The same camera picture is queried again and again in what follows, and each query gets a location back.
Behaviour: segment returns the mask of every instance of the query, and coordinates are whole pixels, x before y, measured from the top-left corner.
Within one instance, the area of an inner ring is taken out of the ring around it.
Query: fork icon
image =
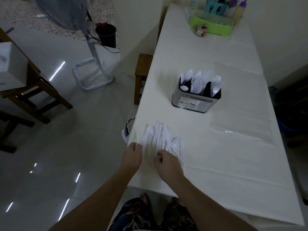
[[[214,5],[211,5],[211,6],[210,6],[210,12],[212,11],[213,8],[214,8]]]

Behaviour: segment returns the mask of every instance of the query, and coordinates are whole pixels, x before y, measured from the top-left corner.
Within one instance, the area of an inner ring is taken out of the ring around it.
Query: pile of plastic cutlery
[[[181,74],[180,80],[180,89],[182,91],[189,91],[191,93],[204,95],[204,90],[208,82],[210,82],[210,78],[213,76],[213,73],[209,70],[199,70],[195,76],[193,76],[193,70],[190,69],[186,73]],[[211,83],[211,91],[210,96],[213,97],[218,93],[224,83],[221,81],[221,76],[216,75]]]
[[[154,127],[148,125],[138,143],[143,146],[143,154],[147,154],[151,158],[156,157],[157,152],[164,149],[177,156],[182,167],[185,165],[183,160],[184,140],[178,136],[173,137],[167,126],[160,121],[156,121]]]

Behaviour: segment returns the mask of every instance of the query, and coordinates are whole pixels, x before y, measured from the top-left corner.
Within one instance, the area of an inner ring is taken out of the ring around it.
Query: hand
[[[160,178],[169,186],[172,182],[177,181],[184,176],[181,164],[178,158],[166,150],[161,150],[155,158],[155,167]]]
[[[121,166],[134,174],[137,172],[142,162],[142,146],[136,143],[130,143],[123,153]]]

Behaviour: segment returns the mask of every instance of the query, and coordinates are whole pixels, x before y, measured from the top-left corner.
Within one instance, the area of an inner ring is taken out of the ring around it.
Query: lime green plastic tray
[[[196,10],[190,19],[189,25],[193,29],[197,29],[198,25],[203,23],[208,27],[208,33],[222,36],[230,35],[234,26],[234,21],[229,18]]]

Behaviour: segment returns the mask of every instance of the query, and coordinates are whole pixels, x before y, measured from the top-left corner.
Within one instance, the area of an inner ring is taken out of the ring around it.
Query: white table
[[[266,90],[274,145],[228,135],[210,128],[212,109],[205,114],[175,108],[171,97],[182,72],[215,69],[215,62],[263,74],[246,24],[224,38],[195,36],[180,7],[168,8],[138,108],[130,142],[143,135],[147,124],[165,123],[185,141],[185,176],[205,194],[229,210],[304,225],[289,164]],[[191,166],[203,165],[205,170]],[[242,172],[253,172],[244,175]],[[129,186],[175,196],[144,159]]]

